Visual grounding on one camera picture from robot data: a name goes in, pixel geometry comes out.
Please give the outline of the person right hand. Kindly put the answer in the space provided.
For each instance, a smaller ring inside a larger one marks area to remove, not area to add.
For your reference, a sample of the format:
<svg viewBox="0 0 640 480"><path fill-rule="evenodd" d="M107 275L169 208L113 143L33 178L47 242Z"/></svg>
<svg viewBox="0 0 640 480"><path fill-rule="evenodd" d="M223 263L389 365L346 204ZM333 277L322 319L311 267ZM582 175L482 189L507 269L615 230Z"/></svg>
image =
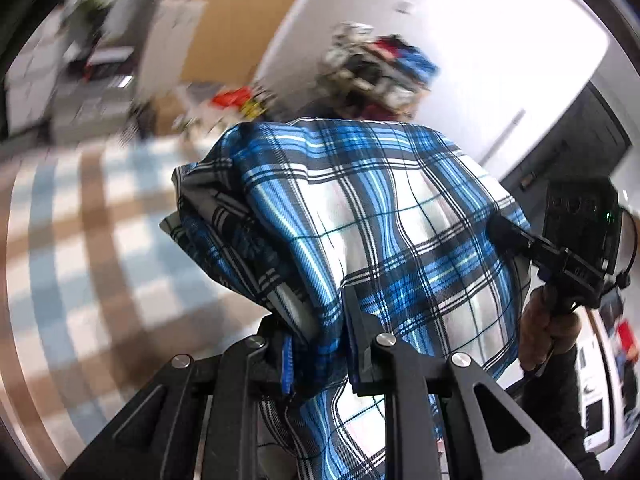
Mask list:
<svg viewBox="0 0 640 480"><path fill-rule="evenodd" d="M547 285L534 289L520 321L518 359L524 372L538 370L552 356L567 353L576 344L582 321L572 311L556 308L556 295Z"/></svg>

